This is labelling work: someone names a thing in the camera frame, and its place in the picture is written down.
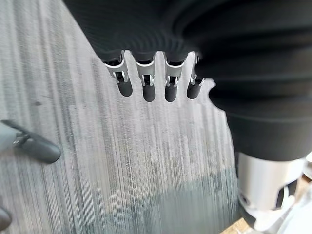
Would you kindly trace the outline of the left robot hand black cloth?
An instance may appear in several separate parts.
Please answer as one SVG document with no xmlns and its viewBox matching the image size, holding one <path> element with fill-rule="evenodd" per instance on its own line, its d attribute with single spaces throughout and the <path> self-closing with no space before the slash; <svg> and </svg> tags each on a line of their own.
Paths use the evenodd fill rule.
<svg viewBox="0 0 312 234">
<path fill-rule="evenodd" d="M 155 55 L 165 58 L 165 99 L 176 98 L 195 54 L 187 97 L 210 78 L 226 113 L 238 199 L 265 232 L 294 204 L 312 150 L 312 3 L 309 0 L 67 0 L 65 5 L 120 93 L 132 94 L 124 57 L 136 61 L 144 99 L 155 99 Z"/>
</svg>

